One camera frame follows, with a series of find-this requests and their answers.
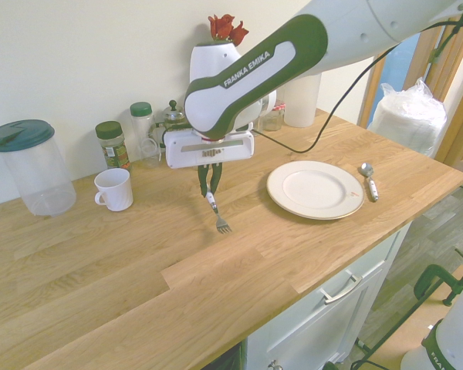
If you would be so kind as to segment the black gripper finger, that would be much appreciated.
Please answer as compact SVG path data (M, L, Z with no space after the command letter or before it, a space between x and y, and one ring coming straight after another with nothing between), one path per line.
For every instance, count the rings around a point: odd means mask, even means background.
M221 174L222 174L222 163L213 163L211 165L212 168L212 175L211 175L211 181L210 181L210 190L212 193L214 193L219 185L219 181L221 179Z
M202 195L206 195L208 192L208 171L209 164L198 166L198 179L200 184L200 190Z

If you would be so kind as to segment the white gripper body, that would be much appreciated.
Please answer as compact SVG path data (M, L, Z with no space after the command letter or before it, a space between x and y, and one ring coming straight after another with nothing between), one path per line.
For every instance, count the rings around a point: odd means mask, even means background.
M183 129L166 132L164 145L167 165L177 169L248 159L254 153L254 136L245 131L210 141L192 129Z

